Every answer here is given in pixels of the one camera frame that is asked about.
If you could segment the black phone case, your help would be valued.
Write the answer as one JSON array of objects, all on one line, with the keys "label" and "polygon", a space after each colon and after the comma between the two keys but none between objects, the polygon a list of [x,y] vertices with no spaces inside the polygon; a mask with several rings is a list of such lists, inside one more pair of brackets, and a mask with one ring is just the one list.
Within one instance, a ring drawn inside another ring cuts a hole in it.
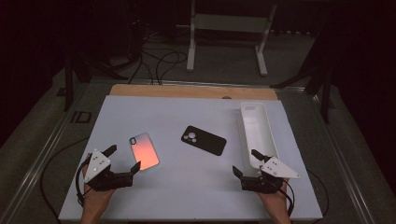
[{"label": "black phone case", "polygon": [[220,156],[222,154],[227,143],[225,138],[191,125],[188,126],[181,135],[181,141],[216,156]]}]

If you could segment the white plastic bin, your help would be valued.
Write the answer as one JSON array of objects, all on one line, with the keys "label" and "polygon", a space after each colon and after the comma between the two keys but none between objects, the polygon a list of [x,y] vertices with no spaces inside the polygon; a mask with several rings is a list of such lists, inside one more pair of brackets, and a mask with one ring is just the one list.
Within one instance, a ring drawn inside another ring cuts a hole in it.
[{"label": "white plastic bin", "polygon": [[262,162],[251,154],[251,150],[256,149],[264,156],[277,157],[276,144],[264,104],[244,102],[240,105],[240,111],[240,127],[245,136],[245,144],[242,146],[244,171],[249,176],[256,176],[261,173]]}]

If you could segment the white metal stand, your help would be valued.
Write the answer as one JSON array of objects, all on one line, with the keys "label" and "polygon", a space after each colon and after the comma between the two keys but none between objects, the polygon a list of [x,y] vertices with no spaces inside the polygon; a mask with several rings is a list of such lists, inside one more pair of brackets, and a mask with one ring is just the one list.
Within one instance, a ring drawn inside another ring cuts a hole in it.
[{"label": "white metal stand", "polygon": [[189,72],[194,70],[195,51],[196,51],[196,30],[210,30],[210,31],[226,31],[226,32],[241,32],[261,34],[262,40],[259,45],[255,47],[255,55],[259,67],[260,75],[266,77],[268,75],[266,62],[263,56],[263,50],[270,34],[270,29],[276,14],[277,5],[272,4],[269,13],[266,17],[246,17],[246,16],[231,16],[218,14],[203,14],[196,12],[196,0],[191,0],[191,14],[190,14],[190,45],[187,56],[187,67]]}]

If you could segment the person's left hand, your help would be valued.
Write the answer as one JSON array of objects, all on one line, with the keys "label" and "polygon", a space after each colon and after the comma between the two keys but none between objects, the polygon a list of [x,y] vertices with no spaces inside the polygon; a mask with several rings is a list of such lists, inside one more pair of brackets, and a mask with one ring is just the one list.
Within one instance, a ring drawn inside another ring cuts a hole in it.
[{"label": "person's left hand", "polygon": [[102,214],[106,211],[114,192],[114,189],[110,189],[107,191],[96,191],[94,189],[91,189],[87,184],[85,184],[85,196],[82,215],[90,214],[91,216],[97,215],[101,217]]}]

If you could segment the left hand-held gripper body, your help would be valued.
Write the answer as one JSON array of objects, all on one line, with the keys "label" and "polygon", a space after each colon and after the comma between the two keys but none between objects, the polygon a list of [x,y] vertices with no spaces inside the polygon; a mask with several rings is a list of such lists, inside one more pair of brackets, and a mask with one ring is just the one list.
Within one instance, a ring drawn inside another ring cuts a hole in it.
[{"label": "left hand-held gripper body", "polygon": [[107,191],[131,187],[134,176],[131,172],[114,173],[110,170],[111,160],[103,151],[95,149],[89,158],[84,183],[96,191]]}]

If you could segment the wooden table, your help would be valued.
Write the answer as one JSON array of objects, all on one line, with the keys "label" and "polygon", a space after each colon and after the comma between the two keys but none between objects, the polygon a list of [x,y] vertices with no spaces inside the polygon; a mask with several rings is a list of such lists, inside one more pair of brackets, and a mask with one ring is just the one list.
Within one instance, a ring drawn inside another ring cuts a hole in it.
[{"label": "wooden table", "polygon": [[277,100],[276,92],[271,89],[240,87],[116,84],[109,94],[112,96]]}]

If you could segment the person's right hand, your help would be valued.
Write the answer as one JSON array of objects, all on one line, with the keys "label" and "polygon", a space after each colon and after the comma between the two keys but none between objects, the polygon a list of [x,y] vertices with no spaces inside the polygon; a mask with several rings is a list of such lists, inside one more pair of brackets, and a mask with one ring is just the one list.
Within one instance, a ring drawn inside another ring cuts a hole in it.
[{"label": "person's right hand", "polygon": [[287,199],[284,194],[277,191],[274,194],[259,193],[258,196],[261,199],[266,212],[271,218],[276,220],[289,218]]}]

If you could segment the white work board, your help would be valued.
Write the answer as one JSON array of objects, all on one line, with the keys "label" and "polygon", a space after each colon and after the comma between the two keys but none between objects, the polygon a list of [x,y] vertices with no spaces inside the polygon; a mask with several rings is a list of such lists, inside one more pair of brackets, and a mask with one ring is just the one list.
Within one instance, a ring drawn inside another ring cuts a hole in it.
[{"label": "white work board", "polygon": [[[85,148],[116,146],[111,168],[135,163],[129,140],[148,133],[159,164],[140,171],[131,187],[115,192],[103,217],[110,220],[231,221],[268,216],[254,192],[244,191],[233,168],[244,166],[239,100],[108,96]],[[226,139],[219,156],[181,140],[188,126]]]}]

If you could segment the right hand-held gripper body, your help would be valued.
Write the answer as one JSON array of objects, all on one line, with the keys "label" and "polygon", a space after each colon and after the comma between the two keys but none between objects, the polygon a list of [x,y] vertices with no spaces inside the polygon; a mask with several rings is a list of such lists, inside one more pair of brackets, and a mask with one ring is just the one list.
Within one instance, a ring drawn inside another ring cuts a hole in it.
[{"label": "right hand-held gripper body", "polygon": [[276,157],[263,160],[257,176],[240,175],[243,190],[264,194],[276,193],[283,186],[283,182],[290,178],[300,179],[301,175]]}]

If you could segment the iridescent phone case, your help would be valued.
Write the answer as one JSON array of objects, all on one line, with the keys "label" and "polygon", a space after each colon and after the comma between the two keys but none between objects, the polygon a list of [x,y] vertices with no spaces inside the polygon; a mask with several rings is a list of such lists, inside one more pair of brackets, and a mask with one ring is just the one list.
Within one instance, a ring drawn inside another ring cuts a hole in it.
[{"label": "iridescent phone case", "polygon": [[141,133],[130,139],[135,160],[140,163],[140,170],[147,170],[160,163],[156,150],[147,133]]}]

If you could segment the metal floor rail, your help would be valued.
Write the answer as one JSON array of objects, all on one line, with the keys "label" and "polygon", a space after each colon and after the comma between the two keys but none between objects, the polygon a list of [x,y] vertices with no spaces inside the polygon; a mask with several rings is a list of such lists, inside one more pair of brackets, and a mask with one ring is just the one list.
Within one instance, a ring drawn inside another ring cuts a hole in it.
[{"label": "metal floor rail", "polygon": [[349,168],[347,160],[338,142],[335,139],[331,126],[328,123],[326,123],[324,118],[321,116],[320,101],[318,97],[316,95],[314,96],[308,95],[308,100],[313,108],[313,111],[315,113],[316,118],[318,119],[318,122],[320,123],[320,127],[322,131],[325,132],[325,135],[331,144],[331,150],[334,161],[339,170],[340,176],[344,181],[347,193],[354,205],[355,211],[357,212],[361,224],[375,224],[373,214],[368,208],[367,202],[362,195],[361,189]]},{"label": "metal floor rail", "polygon": [[68,109],[50,90],[0,147],[0,224],[12,224],[24,207],[87,88],[77,84]]}]

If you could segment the black stand with legs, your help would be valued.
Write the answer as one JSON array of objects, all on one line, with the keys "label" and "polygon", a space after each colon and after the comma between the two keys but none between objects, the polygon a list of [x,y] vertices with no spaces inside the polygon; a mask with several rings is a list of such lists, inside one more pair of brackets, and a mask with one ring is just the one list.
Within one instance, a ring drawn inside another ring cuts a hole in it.
[{"label": "black stand with legs", "polygon": [[110,68],[105,67],[88,56],[83,54],[76,56],[67,55],[64,60],[64,111],[68,111],[74,101],[74,75],[77,75],[77,78],[81,82],[89,82],[92,78],[89,74],[89,66],[98,69],[100,72],[114,79],[126,80],[126,77],[116,74]]},{"label": "black stand with legs", "polygon": [[304,87],[308,95],[316,95],[321,91],[320,115],[326,123],[329,122],[330,90],[332,67],[332,35],[322,29],[305,57],[297,75],[280,83],[271,85],[272,89],[284,89],[291,84],[309,77]]}]

